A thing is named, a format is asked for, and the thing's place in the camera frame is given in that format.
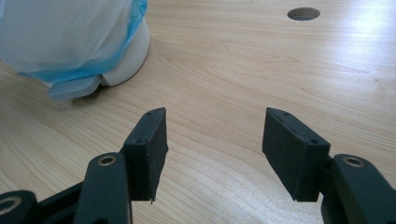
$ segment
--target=plastic bag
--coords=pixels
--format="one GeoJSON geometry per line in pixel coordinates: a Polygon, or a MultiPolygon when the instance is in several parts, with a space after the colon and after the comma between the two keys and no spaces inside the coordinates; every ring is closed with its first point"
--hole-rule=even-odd
{"type": "Polygon", "coordinates": [[[48,83],[114,68],[146,0],[0,0],[0,59],[48,83]]]}

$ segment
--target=round hole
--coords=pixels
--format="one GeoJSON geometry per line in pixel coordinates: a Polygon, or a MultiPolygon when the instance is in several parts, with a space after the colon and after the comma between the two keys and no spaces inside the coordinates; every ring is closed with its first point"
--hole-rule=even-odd
{"type": "Polygon", "coordinates": [[[0,201],[0,216],[12,211],[21,203],[20,197],[9,197],[0,201]]]}
{"type": "Polygon", "coordinates": [[[117,158],[115,156],[105,156],[98,161],[101,166],[107,166],[113,164],[117,158]]]}
{"type": "Polygon", "coordinates": [[[363,161],[361,161],[358,158],[354,158],[354,157],[344,157],[344,162],[346,162],[347,164],[349,164],[351,166],[355,166],[355,167],[363,167],[364,166],[363,161]]]}
{"type": "Polygon", "coordinates": [[[319,10],[312,7],[297,7],[288,13],[288,17],[295,21],[311,21],[319,15],[319,10]]]}

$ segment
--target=black metal bracket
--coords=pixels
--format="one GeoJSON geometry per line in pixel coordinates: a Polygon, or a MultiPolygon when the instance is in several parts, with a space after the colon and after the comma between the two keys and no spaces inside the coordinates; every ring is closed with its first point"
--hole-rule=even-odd
{"type": "Polygon", "coordinates": [[[396,190],[367,160],[330,144],[292,114],[267,108],[262,152],[291,198],[316,202],[326,224],[396,224],[396,190]]]}
{"type": "Polygon", "coordinates": [[[146,113],[120,150],[90,161],[84,181],[38,203],[31,191],[0,195],[0,223],[132,223],[130,201],[155,201],[168,151],[166,110],[146,113]]]}

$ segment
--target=cable hole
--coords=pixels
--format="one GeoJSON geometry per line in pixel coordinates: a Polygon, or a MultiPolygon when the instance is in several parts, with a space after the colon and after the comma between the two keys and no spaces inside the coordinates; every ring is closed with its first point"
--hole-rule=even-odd
{"type": "Polygon", "coordinates": [[[312,7],[297,7],[288,13],[288,17],[294,21],[312,21],[320,15],[320,11],[312,7]]]}

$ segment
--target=table surface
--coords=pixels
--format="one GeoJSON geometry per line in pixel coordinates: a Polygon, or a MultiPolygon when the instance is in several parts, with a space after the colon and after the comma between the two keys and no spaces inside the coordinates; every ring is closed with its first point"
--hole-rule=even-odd
{"type": "Polygon", "coordinates": [[[43,200],[73,186],[166,107],[157,200],[133,203],[135,223],[322,223],[320,202],[294,202],[262,154],[265,108],[299,118],[331,156],[371,161],[395,188],[395,14],[386,0],[150,0],[140,71],[61,102],[1,63],[0,193],[43,200]],[[297,7],[320,16],[293,21],[297,7]]]}

